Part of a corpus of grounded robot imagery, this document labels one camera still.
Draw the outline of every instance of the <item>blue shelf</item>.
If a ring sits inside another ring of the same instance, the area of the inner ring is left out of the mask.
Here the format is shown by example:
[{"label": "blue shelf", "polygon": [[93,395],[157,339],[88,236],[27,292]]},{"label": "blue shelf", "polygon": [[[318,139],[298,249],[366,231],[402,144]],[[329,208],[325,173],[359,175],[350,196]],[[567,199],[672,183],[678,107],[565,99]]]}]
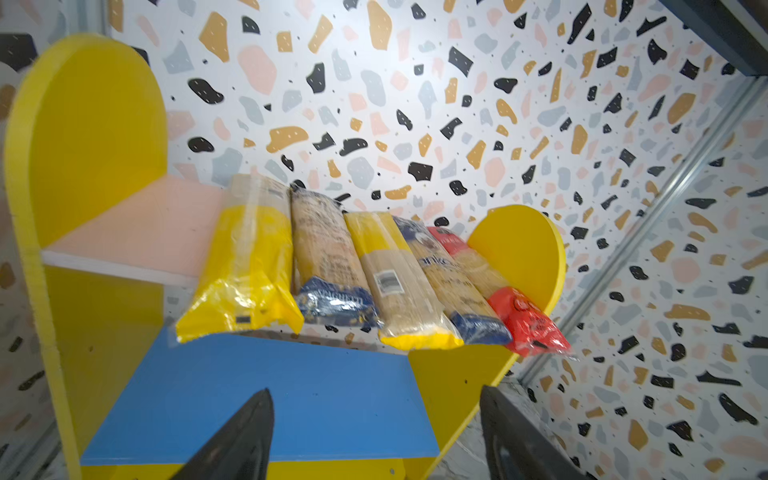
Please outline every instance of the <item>blue shelf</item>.
[{"label": "blue shelf", "polygon": [[407,356],[227,334],[169,347],[164,329],[81,464],[185,463],[265,387],[272,462],[440,453]]}]

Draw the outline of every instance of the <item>shelving unit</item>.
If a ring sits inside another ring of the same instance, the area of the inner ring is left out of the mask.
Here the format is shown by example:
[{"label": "shelving unit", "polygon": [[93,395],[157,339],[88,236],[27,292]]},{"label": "shelving unit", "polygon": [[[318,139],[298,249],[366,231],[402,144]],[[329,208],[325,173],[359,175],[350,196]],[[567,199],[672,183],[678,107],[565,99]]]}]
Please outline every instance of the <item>shelving unit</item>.
[{"label": "shelving unit", "polygon": [[[481,387],[516,359],[500,346],[370,352],[361,346],[377,340],[363,335],[332,348],[274,328],[170,348],[163,288],[196,283],[222,190],[166,175],[163,101],[128,46],[72,35],[47,50],[7,138],[9,203],[72,480],[167,478],[265,387],[270,478],[425,478]],[[551,311],[565,258],[546,217],[497,209],[469,243]]]}]

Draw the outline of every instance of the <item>terrazzo wall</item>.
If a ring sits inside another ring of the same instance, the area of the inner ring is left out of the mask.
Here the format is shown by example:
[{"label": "terrazzo wall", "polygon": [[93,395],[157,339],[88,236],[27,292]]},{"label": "terrazzo wall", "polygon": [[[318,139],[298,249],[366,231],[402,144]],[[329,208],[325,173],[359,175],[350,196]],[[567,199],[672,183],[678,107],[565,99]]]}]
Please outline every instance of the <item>terrazzo wall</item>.
[{"label": "terrazzo wall", "polygon": [[768,95],[528,390],[592,478],[768,478],[767,158]]},{"label": "terrazzo wall", "polygon": [[[64,6],[60,3],[3,3],[0,139],[5,139],[11,103],[30,64],[50,44],[65,36],[66,31]],[[10,475],[54,422],[54,416],[4,181],[0,181],[0,189],[0,472]]]},{"label": "terrazzo wall", "polygon": [[467,237],[529,204],[568,244],[563,315],[739,77],[657,2],[111,0],[169,171],[256,166]]}]

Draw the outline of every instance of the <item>barcode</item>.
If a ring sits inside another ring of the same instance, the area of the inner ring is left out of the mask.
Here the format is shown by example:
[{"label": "barcode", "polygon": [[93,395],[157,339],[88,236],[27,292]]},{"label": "barcode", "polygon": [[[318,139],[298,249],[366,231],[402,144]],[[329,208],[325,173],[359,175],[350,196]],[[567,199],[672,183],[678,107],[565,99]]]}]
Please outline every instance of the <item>barcode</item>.
[{"label": "barcode", "polygon": [[379,292],[382,296],[392,295],[394,293],[405,293],[400,285],[400,280],[397,278],[397,273],[394,270],[384,270],[378,272],[373,276],[376,280],[376,286],[379,288]]}]

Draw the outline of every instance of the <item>spaghetti package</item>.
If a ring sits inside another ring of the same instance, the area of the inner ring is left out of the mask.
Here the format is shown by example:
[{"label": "spaghetti package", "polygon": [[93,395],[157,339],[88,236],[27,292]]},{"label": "spaghetti package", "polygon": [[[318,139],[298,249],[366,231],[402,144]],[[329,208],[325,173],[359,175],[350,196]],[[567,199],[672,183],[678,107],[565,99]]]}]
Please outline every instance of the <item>spaghetti package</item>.
[{"label": "spaghetti package", "polygon": [[361,212],[345,218],[379,310],[382,343],[401,350],[463,345],[392,215]]},{"label": "spaghetti package", "polygon": [[429,232],[462,268],[512,334],[507,348],[522,357],[540,353],[568,353],[571,344],[560,329],[488,261],[452,231],[430,227]]},{"label": "spaghetti package", "polygon": [[192,304],[175,325],[179,343],[272,322],[301,330],[303,317],[290,294],[288,193],[259,174],[232,177]]},{"label": "spaghetti package", "polygon": [[339,203],[292,185],[294,295],[308,323],[376,323],[376,308]]},{"label": "spaghetti package", "polygon": [[466,345],[506,345],[512,341],[485,298],[422,222],[394,217],[403,238]]}]

